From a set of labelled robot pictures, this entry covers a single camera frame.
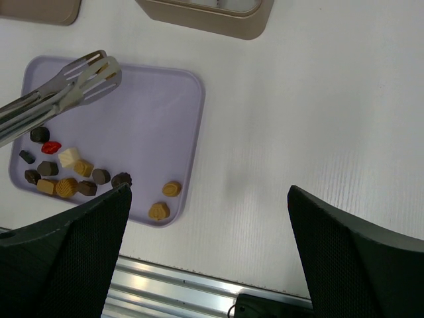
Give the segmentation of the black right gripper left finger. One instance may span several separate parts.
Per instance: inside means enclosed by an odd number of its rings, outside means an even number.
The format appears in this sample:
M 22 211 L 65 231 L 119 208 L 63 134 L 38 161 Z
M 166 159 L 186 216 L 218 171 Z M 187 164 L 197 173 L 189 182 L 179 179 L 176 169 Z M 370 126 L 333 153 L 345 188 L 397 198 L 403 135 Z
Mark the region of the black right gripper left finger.
M 2 317 L 100 317 L 129 218 L 122 184 L 82 205 L 1 232 Z

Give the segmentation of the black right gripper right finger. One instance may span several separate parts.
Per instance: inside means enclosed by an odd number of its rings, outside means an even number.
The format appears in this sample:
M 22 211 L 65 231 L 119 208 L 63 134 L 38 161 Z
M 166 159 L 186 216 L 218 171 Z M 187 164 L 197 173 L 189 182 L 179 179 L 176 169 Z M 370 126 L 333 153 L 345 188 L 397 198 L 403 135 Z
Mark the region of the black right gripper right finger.
M 423 241 L 295 185 L 288 213 L 316 317 L 422 317 Z

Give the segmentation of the brown round fluted chocolate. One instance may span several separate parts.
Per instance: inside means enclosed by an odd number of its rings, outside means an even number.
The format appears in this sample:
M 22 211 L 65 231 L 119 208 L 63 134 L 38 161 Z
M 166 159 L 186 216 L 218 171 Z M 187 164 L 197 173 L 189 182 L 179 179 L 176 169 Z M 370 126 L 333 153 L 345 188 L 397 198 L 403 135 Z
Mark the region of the brown round fluted chocolate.
M 96 168 L 92 171 L 91 177 L 97 185 L 107 184 L 111 181 L 110 173 L 105 169 Z

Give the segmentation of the dark round chocolate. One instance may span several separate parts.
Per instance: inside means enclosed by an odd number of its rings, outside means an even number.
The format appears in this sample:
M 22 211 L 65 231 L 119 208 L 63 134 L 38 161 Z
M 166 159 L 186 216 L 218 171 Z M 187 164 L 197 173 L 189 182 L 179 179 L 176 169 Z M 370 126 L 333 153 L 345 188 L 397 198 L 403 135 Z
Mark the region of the dark round chocolate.
M 46 127 L 36 127 L 30 131 L 30 140 L 44 144 L 50 140 L 50 131 Z

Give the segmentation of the metal tongs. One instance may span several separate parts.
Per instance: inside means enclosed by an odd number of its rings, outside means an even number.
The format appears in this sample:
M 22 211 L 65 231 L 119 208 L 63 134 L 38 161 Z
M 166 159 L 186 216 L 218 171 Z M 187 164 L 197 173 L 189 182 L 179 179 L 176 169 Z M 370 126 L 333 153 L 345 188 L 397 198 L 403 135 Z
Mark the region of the metal tongs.
M 105 64 L 111 64 L 117 72 L 107 80 L 95 74 Z M 74 60 L 40 87 L 1 108 L 1 146 L 70 109 L 101 99 L 121 81 L 120 64 L 104 50 Z

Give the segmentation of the caramel cup chocolate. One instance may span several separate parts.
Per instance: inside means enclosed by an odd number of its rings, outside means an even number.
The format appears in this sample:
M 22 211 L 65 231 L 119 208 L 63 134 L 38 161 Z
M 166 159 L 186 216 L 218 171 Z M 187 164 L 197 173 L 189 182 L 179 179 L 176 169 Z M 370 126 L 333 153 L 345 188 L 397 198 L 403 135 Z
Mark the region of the caramel cup chocolate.
M 101 66 L 96 72 L 95 74 L 98 76 L 102 76 L 103 79 L 108 80 L 110 78 L 112 78 L 113 76 L 116 75 L 116 71 L 114 70 L 114 67 L 111 66 L 111 64 L 105 64 L 103 66 Z

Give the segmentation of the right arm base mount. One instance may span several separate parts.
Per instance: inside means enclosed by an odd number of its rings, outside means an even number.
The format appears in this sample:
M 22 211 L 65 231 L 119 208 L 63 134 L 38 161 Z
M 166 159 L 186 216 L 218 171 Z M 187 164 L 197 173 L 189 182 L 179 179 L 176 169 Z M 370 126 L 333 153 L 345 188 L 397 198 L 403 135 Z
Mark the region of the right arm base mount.
M 242 293 L 227 311 L 227 317 L 313 318 L 315 314 L 312 309 Z

